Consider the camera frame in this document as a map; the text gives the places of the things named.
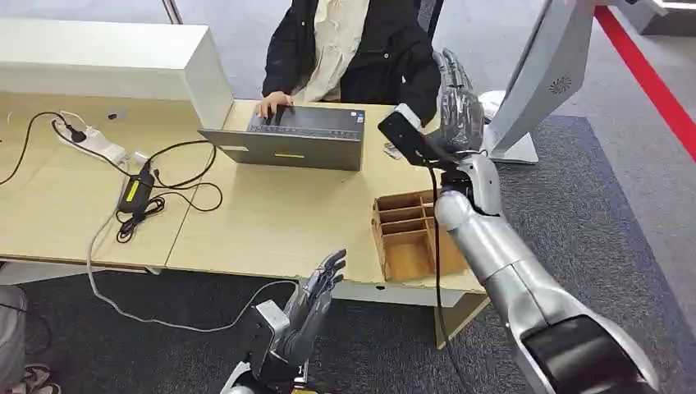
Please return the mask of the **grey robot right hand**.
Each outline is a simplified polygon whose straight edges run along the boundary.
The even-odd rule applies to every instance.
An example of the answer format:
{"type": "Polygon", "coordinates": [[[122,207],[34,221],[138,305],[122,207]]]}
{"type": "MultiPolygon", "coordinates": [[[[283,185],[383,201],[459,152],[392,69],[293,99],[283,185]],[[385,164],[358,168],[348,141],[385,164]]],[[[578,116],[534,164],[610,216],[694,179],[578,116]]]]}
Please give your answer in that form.
{"type": "Polygon", "coordinates": [[[483,151],[485,116],[458,57],[448,48],[433,54],[441,75],[438,93],[440,126],[426,135],[435,151],[460,158],[483,151]]]}

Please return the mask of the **person's right hand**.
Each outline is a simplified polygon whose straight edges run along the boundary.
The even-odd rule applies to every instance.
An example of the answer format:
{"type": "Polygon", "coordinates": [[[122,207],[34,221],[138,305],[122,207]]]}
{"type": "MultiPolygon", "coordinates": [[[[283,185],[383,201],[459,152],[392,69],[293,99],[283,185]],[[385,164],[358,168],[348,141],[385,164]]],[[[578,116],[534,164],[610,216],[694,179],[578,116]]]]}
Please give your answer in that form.
{"type": "Polygon", "coordinates": [[[270,119],[279,106],[293,106],[293,98],[282,91],[275,91],[266,95],[257,105],[256,113],[259,117],[270,119]]]}

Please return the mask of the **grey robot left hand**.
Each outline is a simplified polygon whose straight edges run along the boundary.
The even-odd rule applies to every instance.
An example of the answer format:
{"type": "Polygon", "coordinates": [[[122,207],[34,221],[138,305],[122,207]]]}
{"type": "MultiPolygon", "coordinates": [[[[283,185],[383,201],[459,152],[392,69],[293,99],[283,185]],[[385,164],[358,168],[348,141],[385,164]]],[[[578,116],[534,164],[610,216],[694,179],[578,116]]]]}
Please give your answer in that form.
{"type": "Polygon", "coordinates": [[[277,346],[278,355],[289,365],[300,366],[311,356],[314,342],[332,303],[332,291],[343,280],[346,249],[329,254],[295,291],[285,308],[288,331],[277,346]]]}

